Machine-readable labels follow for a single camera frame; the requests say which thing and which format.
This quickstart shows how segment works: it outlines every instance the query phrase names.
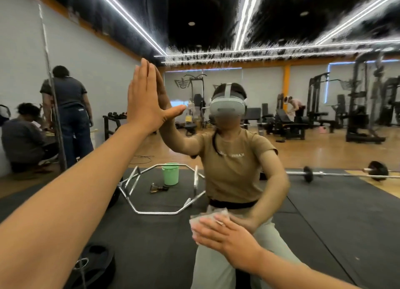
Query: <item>standing person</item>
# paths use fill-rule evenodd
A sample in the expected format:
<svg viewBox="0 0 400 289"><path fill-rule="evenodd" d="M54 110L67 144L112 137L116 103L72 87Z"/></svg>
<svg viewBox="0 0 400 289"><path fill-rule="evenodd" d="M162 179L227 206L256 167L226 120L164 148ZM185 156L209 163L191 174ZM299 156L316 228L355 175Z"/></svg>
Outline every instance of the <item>standing person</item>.
<svg viewBox="0 0 400 289"><path fill-rule="evenodd" d="M286 96L284 102L285 104L288 103L292 105L292 109L289 110L287 114L292 115L294 112L297 117L304 116L304 110L306 106L304 106L299 99L294 99L291 96Z"/></svg>
<svg viewBox="0 0 400 289"><path fill-rule="evenodd" d="M40 161L58 154L57 143L46 143L44 133L32 123L40 118L40 108L22 103L18 105L18 113L16 119L4 123L1 136L13 173L34 169Z"/></svg>
<svg viewBox="0 0 400 289"><path fill-rule="evenodd" d="M160 128L161 137L174 152L200 156L209 199L207 213L227 208L234 214L233 221L251 232L263 248L293 263L301 263L272 222L290 186L278 152L265 137L240 127L246 92L240 84L233 83L231 98L224 101L226 86L222 84L215 89L210 105L210 111L214 102L219 105L217 111L225 111L223 115L215 115L216 131L184 137L175 128L174 120L169 120ZM157 91L160 107L170 108L159 73ZM268 176L264 191L258 187L261 168ZM259 278L252 278L263 289L269 288ZM232 289L235 279L235 269L224 256L202 245L197 248L192 289Z"/></svg>
<svg viewBox="0 0 400 289"><path fill-rule="evenodd" d="M70 77L67 68L54 67L53 76L65 158L69 168L76 163L76 154L83 158L93 151L90 139L90 127L93 126L92 108L85 87L77 79ZM44 116L52 127L51 107L54 98L48 80L44 81L40 93L43 97Z"/></svg>

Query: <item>vr headset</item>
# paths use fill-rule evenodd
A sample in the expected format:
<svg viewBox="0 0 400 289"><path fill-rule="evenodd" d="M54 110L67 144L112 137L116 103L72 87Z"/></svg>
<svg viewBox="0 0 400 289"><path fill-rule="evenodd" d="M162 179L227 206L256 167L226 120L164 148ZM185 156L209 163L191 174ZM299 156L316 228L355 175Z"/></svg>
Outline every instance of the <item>vr headset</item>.
<svg viewBox="0 0 400 289"><path fill-rule="evenodd" d="M237 92L231 92L232 83L226 84L225 92L211 98L210 114L213 116L238 116L246 112L245 98Z"/></svg>

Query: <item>black waistband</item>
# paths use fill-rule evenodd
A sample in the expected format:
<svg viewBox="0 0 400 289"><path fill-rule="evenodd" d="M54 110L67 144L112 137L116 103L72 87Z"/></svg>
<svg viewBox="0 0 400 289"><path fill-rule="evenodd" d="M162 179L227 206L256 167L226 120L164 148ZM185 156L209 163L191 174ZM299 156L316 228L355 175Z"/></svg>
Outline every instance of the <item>black waistband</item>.
<svg viewBox="0 0 400 289"><path fill-rule="evenodd" d="M227 208L228 210L251 208L257 202L258 202L258 200L252 201L249 203L231 203L231 202L223 202L223 201L217 201L215 199L210 199L211 206L213 206L215 208Z"/></svg>

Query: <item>brown t-shirt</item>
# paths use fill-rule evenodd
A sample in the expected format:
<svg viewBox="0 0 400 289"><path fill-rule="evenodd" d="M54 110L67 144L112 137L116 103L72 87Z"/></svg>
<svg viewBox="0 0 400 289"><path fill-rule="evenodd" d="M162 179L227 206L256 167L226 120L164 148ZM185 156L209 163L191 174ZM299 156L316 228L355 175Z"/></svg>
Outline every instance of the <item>brown t-shirt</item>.
<svg viewBox="0 0 400 289"><path fill-rule="evenodd" d="M203 163L206 194L210 199L232 203L248 203L260 198L259 157L276 148L265 137L242 129L233 141L216 136L219 156L213 148L213 132L195 135L200 143L199 156Z"/></svg>

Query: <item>orange pillar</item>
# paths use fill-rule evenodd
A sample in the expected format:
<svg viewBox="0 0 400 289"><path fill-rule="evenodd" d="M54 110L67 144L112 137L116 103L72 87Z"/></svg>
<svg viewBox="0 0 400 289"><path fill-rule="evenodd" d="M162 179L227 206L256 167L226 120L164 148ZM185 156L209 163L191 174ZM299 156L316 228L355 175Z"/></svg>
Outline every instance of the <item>orange pillar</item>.
<svg viewBox="0 0 400 289"><path fill-rule="evenodd" d="M287 96L289 93L289 83L290 83L290 64L287 64L283 68L283 85L282 85L283 97ZM286 104L283 105L283 109L287 111Z"/></svg>

